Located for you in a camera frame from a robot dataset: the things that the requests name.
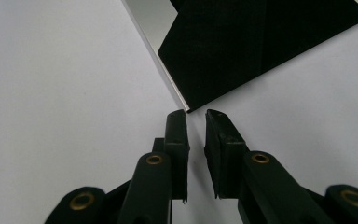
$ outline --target metal grommet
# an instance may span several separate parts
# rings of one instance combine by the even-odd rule
[[[151,155],[146,158],[146,162],[149,163],[150,165],[157,165],[162,163],[162,161],[163,161],[162,157],[158,155]]]
[[[254,154],[252,160],[262,164],[269,163],[269,157],[261,153]]]
[[[345,202],[358,207],[358,192],[351,189],[344,189],[341,191],[340,195]]]
[[[94,201],[94,195],[86,191],[77,194],[75,198],[73,198],[72,201],[69,203],[69,206],[72,210],[78,211],[89,207],[94,203]]]

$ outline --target white table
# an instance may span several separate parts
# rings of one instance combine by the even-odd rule
[[[181,107],[120,0],[0,0],[0,223],[43,223],[73,189],[110,191]],[[358,187],[358,25],[187,116],[187,204],[173,223],[241,223],[216,200],[204,113],[304,187]]]

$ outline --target white background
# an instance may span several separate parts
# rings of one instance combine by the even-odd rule
[[[0,223],[43,223],[71,190],[129,180],[179,108],[121,1],[0,0]],[[207,108],[304,187],[358,187],[358,25],[187,116],[173,223],[241,223],[213,197]]]

